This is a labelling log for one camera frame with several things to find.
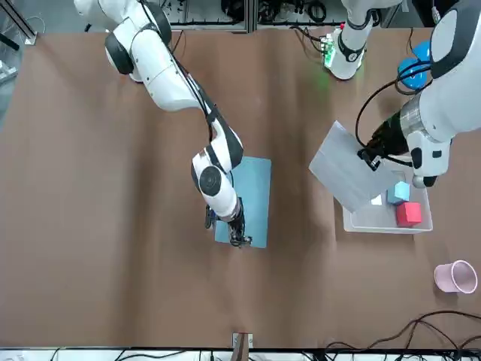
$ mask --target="brown table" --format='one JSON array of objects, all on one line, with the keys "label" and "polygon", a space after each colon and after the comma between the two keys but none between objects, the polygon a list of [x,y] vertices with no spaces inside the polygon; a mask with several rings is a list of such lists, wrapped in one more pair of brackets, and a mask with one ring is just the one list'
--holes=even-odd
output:
[{"label": "brown table", "polygon": [[[203,228],[190,177],[207,141],[200,111],[159,110],[110,67],[103,34],[40,37],[0,132],[0,344],[229,347],[241,331],[256,347],[362,347],[427,311],[481,313],[480,292],[444,296],[432,280],[436,264],[459,258],[481,271],[478,132],[455,139],[430,192],[434,231],[414,238],[344,232],[339,204],[307,169],[332,122],[353,130],[364,100],[394,78],[408,34],[374,31],[348,82],[293,31],[180,42],[245,154],[272,160],[266,250],[217,244]],[[378,96],[361,137],[406,100]],[[431,321],[456,341],[481,333],[457,317]],[[412,346],[449,345],[420,326]]]}]

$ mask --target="pink cup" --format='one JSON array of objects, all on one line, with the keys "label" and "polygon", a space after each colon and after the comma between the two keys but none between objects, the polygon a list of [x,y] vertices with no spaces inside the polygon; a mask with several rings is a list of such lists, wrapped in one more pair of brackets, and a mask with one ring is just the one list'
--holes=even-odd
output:
[{"label": "pink cup", "polygon": [[478,287],[476,271],[463,260],[436,267],[434,282],[444,292],[473,293]]}]

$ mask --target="plastic bin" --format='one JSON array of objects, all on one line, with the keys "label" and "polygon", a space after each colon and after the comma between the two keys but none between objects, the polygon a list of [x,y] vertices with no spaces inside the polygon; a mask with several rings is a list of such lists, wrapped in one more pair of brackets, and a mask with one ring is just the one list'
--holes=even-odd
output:
[{"label": "plastic bin", "polygon": [[396,206],[387,202],[387,191],[385,191],[380,195],[380,204],[379,199],[377,199],[377,202],[373,200],[369,205],[365,205],[353,213],[343,207],[344,229],[347,232],[404,233],[411,235],[432,231],[433,222],[429,208],[428,190],[426,188],[415,188],[412,185],[413,169],[411,167],[399,165],[388,160],[384,160],[384,162],[387,167],[393,170],[400,181],[410,185],[410,201],[421,204],[422,222],[411,228],[398,227],[396,223]]}]

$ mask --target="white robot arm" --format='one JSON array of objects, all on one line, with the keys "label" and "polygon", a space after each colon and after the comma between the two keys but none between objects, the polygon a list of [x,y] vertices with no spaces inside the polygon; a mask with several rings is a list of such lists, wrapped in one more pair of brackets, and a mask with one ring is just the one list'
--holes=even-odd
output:
[{"label": "white robot arm", "polygon": [[203,110],[210,143],[192,159],[192,179],[208,204],[207,215],[227,222],[231,243],[250,244],[251,237],[244,236],[242,199],[226,177],[241,163],[241,140],[169,50],[171,27],[163,10],[144,0],[75,0],[75,6],[89,23],[110,30],[105,39],[109,62],[121,74],[144,83],[161,109]]},{"label": "white robot arm", "polygon": [[447,172],[452,139],[481,127],[481,2],[453,5],[431,35],[432,85],[387,119],[362,150],[377,156],[409,152],[413,185],[430,187]]},{"label": "white robot arm", "polygon": [[366,41],[373,27],[374,9],[390,8],[402,0],[342,0],[347,10],[344,28],[329,35],[332,48],[329,50],[325,67],[341,80],[354,76],[361,66]]}]

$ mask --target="light blue pad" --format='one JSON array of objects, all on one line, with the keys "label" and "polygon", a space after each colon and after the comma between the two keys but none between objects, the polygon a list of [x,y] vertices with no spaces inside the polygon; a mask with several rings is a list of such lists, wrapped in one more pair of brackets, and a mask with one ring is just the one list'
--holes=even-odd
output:
[{"label": "light blue pad", "polygon": [[[269,192],[271,189],[271,161],[245,156],[232,171],[234,188],[244,204],[245,235],[253,238],[251,247],[268,245]],[[227,223],[217,220],[217,242],[229,243]]]}]

